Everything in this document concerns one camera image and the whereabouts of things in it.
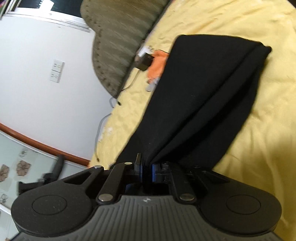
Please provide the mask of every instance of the wooden trim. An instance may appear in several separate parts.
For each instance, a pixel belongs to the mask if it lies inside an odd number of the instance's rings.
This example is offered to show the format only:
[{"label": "wooden trim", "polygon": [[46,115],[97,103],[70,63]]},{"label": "wooden trim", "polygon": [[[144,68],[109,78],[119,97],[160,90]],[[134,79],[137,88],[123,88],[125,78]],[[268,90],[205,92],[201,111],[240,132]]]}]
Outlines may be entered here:
[{"label": "wooden trim", "polygon": [[63,152],[61,150],[58,150],[56,148],[53,148],[53,147],[50,147],[50,146],[47,146],[43,143],[40,143],[38,141],[35,141],[29,137],[26,137],[24,135],[22,135],[21,133],[18,133],[12,129],[10,129],[9,127],[3,125],[0,123],[0,130],[5,132],[6,134],[12,136],[13,138],[15,139],[18,139],[19,141],[22,141],[30,146],[33,146],[41,151],[44,151],[44,152],[47,152],[49,154],[52,154],[54,156],[57,156],[59,154],[62,154],[65,156],[65,159],[68,160],[68,161],[71,161],[71,162],[74,162],[74,163],[77,163],[77,164],[80,164],[80,165],[83,165],[83,166],[88,166],[89,164],[89,161],[90,160],[87,160],[87,159],[84,159],[84,158],[81,158],[81,157],[78,157],[78,156],[74,156],[72,154],[69,154],[67,152]]}]

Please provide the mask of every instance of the wall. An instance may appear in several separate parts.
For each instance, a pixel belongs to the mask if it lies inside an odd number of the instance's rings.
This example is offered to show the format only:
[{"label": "wall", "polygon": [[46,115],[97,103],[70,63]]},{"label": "wall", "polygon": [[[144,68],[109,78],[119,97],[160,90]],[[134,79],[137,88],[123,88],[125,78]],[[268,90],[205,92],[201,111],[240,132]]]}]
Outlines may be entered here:
[{"label": "wall", "polygon": [[[0,21],[0,123],[34,140],[91,159],[111,97],[91,62],[94,32],[41,20]],[[65,62],[60,83],[53,60]]]}]

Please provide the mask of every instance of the black cable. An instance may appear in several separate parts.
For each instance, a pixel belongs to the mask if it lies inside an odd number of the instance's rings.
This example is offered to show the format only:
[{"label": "black cable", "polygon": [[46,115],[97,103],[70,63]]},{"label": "black cable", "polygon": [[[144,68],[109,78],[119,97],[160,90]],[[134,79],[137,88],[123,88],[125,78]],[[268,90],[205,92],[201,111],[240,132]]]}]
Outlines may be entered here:
[{"label": "black cable", "polygon": [[[123,91],[125,91],[125,90],[127,90],[127,89],[129,89],[130,87],[132,87],[132,85],[133,85],[134,82],[136,81],[136,79],[137,79],[139,73],[140,73],[140,70],[138,70],[138,72],[136,73],[136,75],[135,75],[133,81],[131,82],[131,84],[130,84],[128,87],[126,87],[125,89],[122,89],[122,90],[120,91],[120,93],[123,92]],[[112,104],[112,99],[113,99],[113,97],[111,97],[111,98],[109,99],[109,104],[110,104],[111,107],[114,109],[114,106],[113,106],[113,104]],[[98,139],[99,139],[99,135],[100,135],[100,130],[101,130],[101,127],[102,127],[103,121],[104,121],[107,117],[109,117],[110,115],[112,115],[112,113],[110,113],[110,114],[104,116],[104,117],[100,120],[100,123],[99,123],[99,126],[98,126],[98,130],[97,130],[97,132],[96,132],[96,138],[95,138],[95,142],[94,142],[94,154],[95,154],[96,160],[97,160],[98,162],[100,162],[100,159],[98,158],[98,154],[97,154]]]}]

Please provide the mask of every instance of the black fabric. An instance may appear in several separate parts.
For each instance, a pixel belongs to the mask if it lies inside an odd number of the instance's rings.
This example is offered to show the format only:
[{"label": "black fabric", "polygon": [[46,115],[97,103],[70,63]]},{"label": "black fabric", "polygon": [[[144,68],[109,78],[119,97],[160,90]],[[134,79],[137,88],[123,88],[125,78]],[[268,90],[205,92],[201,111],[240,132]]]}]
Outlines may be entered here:
[{"label": "black fabric", "polygon": [[243,38],[179,36],[143,119],[117,163],[212,168],[248,117],[270,47]]}]

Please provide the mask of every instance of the yellow fabric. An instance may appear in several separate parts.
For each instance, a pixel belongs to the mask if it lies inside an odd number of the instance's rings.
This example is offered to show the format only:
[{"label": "yellow fabric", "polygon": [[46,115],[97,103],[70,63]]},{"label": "yellow fabric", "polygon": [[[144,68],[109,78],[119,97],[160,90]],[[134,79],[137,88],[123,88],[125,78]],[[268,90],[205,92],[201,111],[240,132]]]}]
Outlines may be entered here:
[{"label": "yellow fabric", "polygon": [[[295,30],[296,11],[286,0],[175,0],[147,40],[166,52],[180,34],[240,36],[273,48],[253,111],[214,170],[274,194],[283,208],[275,232],[285,241],[296,240]],[[115,107],[105,125],[97,151],[105,168],[114,163],[141,121],[151,95],[145,91],[146,81],[147,73],[141,72],[122,92],[122,106]],[[90,165],[96,164],[93,158]]]}]

